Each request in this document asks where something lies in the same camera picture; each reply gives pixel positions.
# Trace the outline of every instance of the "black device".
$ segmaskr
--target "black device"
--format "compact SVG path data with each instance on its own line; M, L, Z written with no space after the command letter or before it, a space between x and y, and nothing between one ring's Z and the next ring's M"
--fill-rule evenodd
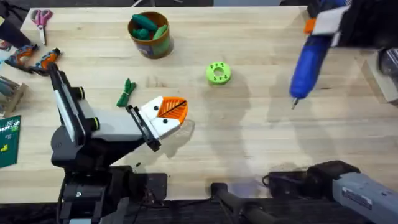
M92 138L101 123L97 118L86 118L80 105L85 98L84 89L71 87L65 73L54 63L49 65L49 75L62 123L52 136L52 163L65 171L57 221L122 223L129 201L151 204L163 200L167 191L166 174L135 174L131 166L111 166L146 143L144 137L128 142ZM140 122L142 118L133 109L127 107ZM151 139L152 148L159 147L153 142Z

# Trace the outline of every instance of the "black floor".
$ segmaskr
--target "black floor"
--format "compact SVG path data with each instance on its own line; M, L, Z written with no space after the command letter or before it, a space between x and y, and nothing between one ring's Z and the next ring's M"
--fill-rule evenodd
M170 208L147 208L131 205L124 224L196 224L214 223L231 224L231 214L227 214L216 202L196 203L183 206L190 202L175 202ZM262 199L261 205L267 213L295 220L300 224L366 224L363 217L351 210L323 200L291 200L275 201ZM22 204L8 205L0 208L2 224L54 224L55 204Z

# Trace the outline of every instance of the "green cord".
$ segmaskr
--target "green cord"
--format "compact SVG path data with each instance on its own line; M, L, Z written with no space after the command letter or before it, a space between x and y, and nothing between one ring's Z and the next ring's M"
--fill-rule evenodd
M122 95L120 96L120 99L118 100L118 103L116 103L116 106L118 107L123 107L127 106L130 100L130 95L132 91L136 88L136 83L130 82L130 79L128 78L126 82L124 83L124 90Z

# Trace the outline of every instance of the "wooden table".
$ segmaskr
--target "wooden table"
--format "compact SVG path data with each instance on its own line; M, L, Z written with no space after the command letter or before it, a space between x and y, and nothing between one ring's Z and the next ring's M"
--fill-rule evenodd
M305 169L340 159L398 190L398 110L380 103L365 79L358 50L330 51L316 90L291 110L289 81L306 36L304 7L52 9L47 47L58 66L83 86L91 106L115 106L125 79L137 82L130 103L158 95L188 100L182 130L152 152L140 147L118 161L139 172L169 175L168 198L206 198L212 182L240 196L265 197L271 170ZM175 46L165 58L144 58L127 33L131 15L163 13ZM27 17L24 33L39 42ZM224 86L205 77L211 62L233 70ZM50 139L60 125L50 79L9 66L1 74L30 86L22 115L18 163L0 170L0 203L54 202L63 171L51 164Z

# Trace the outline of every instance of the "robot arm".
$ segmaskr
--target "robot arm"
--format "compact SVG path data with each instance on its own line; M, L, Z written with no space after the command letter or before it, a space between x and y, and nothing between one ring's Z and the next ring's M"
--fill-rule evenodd
M175 132L187 115L186 100L164 96L140 109L131 105L127 111L94 109L83 87L71 87L55 64L49 66L49 74L62 123L52 138L52 162L65 169L108 167L145 142L157 151L159 140Z
M327 198L376 224L398 220L398 193L342 161L330 161L306 172L270 172L268 186L274 198Z
M314 0L307 9L310 35L290 83L292 108L313 90L330 47L398 47L397 9L395 0Z

